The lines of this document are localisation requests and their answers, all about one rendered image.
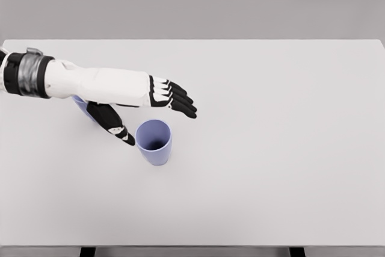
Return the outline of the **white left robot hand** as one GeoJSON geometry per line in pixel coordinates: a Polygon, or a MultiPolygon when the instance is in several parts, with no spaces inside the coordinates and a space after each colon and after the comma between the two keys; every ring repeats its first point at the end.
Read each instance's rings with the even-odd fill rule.
{"type": "Polygon", "coordinates": [[[175,82],[146,72],[118,69],[97,69],[81,83],[80,97],[87,102],[86,111],[106,132],[134,146],[135,138],[112,107],[168,108],[190,119],[197,117],[197,108],[187,91],[175,82]]]}

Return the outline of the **lavender plastic cup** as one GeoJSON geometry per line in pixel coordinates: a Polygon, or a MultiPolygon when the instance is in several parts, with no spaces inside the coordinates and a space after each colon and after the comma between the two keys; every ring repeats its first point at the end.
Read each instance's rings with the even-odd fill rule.
{"type": "Polygon", "coordinates": [[[88,103],[84,101],[82,98],[80,98],[77,95],[72,96],[73,101],[78,106],[78,108],[94,123],[96,123],[95,119],[88,113],[87,111],[87,105],[88,103]]]}
{"type": "Polygon", "coordinates": [[[136,144],[142,156],[153,166],[163,166],[170,158],[172,131],[159,119],[146,120],[135,131],[136,144]]]}

